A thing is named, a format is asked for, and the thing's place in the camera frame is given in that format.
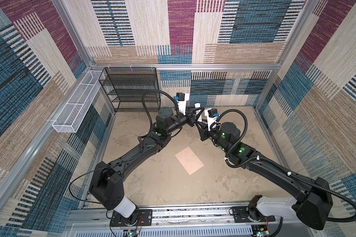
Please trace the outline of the white glue stick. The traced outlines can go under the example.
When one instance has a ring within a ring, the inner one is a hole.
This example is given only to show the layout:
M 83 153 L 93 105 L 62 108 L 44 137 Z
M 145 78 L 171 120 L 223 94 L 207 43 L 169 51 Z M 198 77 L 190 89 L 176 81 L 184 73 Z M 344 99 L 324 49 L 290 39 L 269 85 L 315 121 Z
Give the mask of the white glue stick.
M 195 103 L 194 107 L 196 108 L 196 115 L 195 118 L 197 121 L 202 122 L 202 108 L 201 108 L 201 104 L 200 103 Z

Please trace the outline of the pink envelope with flap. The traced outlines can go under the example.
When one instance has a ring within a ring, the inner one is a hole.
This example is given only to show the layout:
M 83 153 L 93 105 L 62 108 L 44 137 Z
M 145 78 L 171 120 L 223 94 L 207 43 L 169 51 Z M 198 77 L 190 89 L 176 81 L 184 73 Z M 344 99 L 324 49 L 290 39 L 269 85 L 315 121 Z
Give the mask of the pink envelope with flap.
M 190 147 L 186 147 L 175 155 L 180 164 L 183 166 L 188 175 L 194 174 L 204 166 L 203 162 L 192 151 Z

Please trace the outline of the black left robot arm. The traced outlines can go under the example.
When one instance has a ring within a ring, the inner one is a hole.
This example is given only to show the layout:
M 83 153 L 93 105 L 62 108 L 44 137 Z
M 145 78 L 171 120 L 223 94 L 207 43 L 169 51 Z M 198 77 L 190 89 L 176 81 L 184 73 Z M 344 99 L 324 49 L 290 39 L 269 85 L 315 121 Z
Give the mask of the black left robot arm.
M 186 124 L 195 126 L 204 108 L 188 107 L 186 113 L 174 114 L 169 107 L 158 111 L 149 132 L 138 138 L 139 144 L 120 158 L 96 165 L 89 192 L 107 210 L 120 214 L 128 225 L 139 220 L 139 208 L 125 195 L 123 182 L 149 157 L 159 153 L 172 139 L 172 133 Z

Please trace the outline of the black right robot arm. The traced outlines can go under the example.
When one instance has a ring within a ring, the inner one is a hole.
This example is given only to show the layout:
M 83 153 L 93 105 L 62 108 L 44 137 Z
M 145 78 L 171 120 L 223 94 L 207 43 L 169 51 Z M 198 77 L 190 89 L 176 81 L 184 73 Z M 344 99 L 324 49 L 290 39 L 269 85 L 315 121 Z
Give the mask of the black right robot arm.
M 330 186 L 325 179 L 295 173 L 241 142 L 247 126 L 243 130 L 232 122 L 214 122 L 213 125 L 198 122 L 197 126 L 202 140 L 210 139 L 224 151 L 229 167 L 247 169 L 278 185 L 295 199 L 289 209 L 302 223 L 315 230 L 324 229 L 333 206 Z

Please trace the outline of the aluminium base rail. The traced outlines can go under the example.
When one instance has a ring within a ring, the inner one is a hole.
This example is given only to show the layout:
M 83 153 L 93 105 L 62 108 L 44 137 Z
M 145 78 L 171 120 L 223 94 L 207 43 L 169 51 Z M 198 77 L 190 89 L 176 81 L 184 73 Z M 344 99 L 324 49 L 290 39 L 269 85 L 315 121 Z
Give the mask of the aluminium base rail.
M 142 217 L 132 226 L 115 224 L 120 217 L 104 208 L 73 210 L 64 237 L 325 237 L 295 218 L 265 217 L 252 222 L 246 202 L 141 206 Z

